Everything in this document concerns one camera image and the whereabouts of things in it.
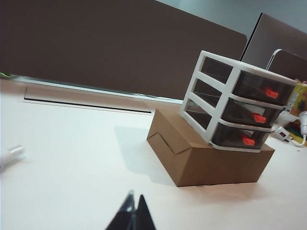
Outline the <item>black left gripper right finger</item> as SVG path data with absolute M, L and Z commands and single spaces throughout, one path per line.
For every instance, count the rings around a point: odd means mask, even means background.
M 140 195 L 137 210 L 133 214 L 134 230 L 156 230 L 150 211 L 143 195 Z

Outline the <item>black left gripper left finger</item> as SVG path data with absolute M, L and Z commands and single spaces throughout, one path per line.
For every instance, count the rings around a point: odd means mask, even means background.
M 134 191 L 130 190 L 106 230 L 128 230 L 134 211 Z

